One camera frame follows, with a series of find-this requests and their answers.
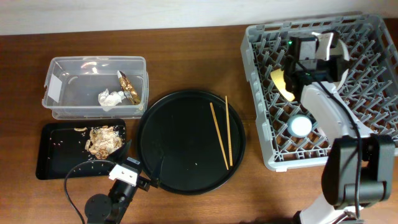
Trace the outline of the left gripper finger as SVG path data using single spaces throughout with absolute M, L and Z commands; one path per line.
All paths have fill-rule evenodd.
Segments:
M 128 157 L 128 152 L 130 150 L 131 143 L 132 143 L 132 140 L 129 140 L 122 147 L 120 147 L 117 151 L 115 151 L 114 161 L 116 163 L 121 163 Z
M 157 163 L 155 169 L 150 175 L 150 184 L 152 187 L 158 188 L 160 185 L 160 175 L 162 172 L 162 164 L 164 162 L 164 157 L 162 156 Z

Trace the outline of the food scraps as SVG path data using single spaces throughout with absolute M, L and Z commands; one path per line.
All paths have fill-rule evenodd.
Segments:
M 83 147 L 82 152 L 87 152 L 96 159 L 105 160 L 124 145 L 118 126 L 84 127 L 73 130 L 81 137 L 88 137 L 86 140 L 79 140 L 78 143 Z

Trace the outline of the white tissue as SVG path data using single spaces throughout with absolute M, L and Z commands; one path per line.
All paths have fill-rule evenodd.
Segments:
M 113 91 L 110 93 L 108 89 L 105 89 L 105 91 L 98 95 L 98 102 L 104 111 L 109 111 L 125 98 L 126 96 L 123 91 Z

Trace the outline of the yellow bowl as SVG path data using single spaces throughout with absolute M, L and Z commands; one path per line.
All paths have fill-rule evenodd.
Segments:
M 286 82 L 284 80 L 284 72 L 281 69 L 274 70 L 270 73 L 274 85 L 279 93 L 287 100 L 294 101 L 295 96 L 293 93 L 286 90 Z

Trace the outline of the brown snack wrapper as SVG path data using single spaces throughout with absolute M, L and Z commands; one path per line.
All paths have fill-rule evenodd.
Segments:
M 133 105 L 138 105 L 141 103 L 141 98 L 137 94 L 137 91 L 133 87 L 132 83 L 130 80 L 127 78 L 127 76 L 120 70 L 117 71 L 117 76 L 120 82 L 120 86 L 124 92 L 124 95 L 126 98 L 133 104 Z

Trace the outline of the blue cup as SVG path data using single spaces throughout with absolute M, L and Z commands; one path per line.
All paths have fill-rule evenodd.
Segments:
M 304 138 L 311 132 L 312 122 L 308 117 L 296 114 L 288 119 L 287 130 L 293 137 Z

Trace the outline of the wooden chopstick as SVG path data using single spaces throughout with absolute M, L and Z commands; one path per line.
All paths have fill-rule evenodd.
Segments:
M 229 165 L 228 165 L 228 162 L 226 160 L 226 154 L 225 154 L 225 150 L 224 150 L 223 140 L 221 138 L 221 133 L 220 133 L 220 129 L 219 129 L 219 126 L 218 126 L 218 121 L 217 121 L 217 118 L 216 118 L 216 114 L 215 114 L 215 110 L 214 110 L 212 102 L 210 103 L 210 110 L 211 110 L 211 113 L 212 113 L 213 122 L 215 124 L 216 133 L 217 133 L 217 137 L 218 137 L 218 140 L 219 140 L 219 144 L 220 144 L 220 148 L 221 148 L 221 153 L 222 153 L 222 156 L 223 156 L 224 164 L 226 166 L 226 170 L 229 170 Z
M 233 166 L 233 152 L 231 143 L 231 128 L 229 120 L 229 106 L 228 106 L 228 96 L 225 96 L 225 108 L 226 108 L 226 127 L 227 127 L 227 137 L 228 137 L 228 152 L 229 152 L 229 166 Z

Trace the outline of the grey round plate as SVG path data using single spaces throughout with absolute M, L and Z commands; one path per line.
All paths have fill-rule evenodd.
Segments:
M 338 47 L 342 51 L 343 64 L 341 66 L 341 71 L 342 71 L 341 78 L 340 78 L 339 82 L 335 82 L 335 85 L 336 85 L 336 89 L 340 90 L 348 76 L 349 53 L 348 53 L 348 48 L 347 48 L 346 44 L 341 39 L 338 40 Z

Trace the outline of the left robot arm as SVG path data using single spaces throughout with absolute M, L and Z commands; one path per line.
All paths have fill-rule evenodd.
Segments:
M 145 178 L 140 176 L 143 163 L 127 156 L 130 146 L 129 141 L 107 157 L 113 163 L 109 179 L 114 184 L 109 194 L 96 194 L 88 199 L 85 204 L 88 223 L 120 223 L 137 189 L 147 192 L 151 187 L 160 185 L 164 153 L 160 153 L 160 159 L 149 178 Z

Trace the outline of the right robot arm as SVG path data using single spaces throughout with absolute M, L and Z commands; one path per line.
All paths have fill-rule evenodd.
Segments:
M 297 100 L 315 118 L 331 145 L 322 174 L 322 194 L 298 211 L 296 223 L 358 219 L 363 208 L 392 193 L 395 143 L 364 125 L 338 93 L 349 72 L 349 53 L 336 32 L 296 34 L 282 67 L 286 99 Z

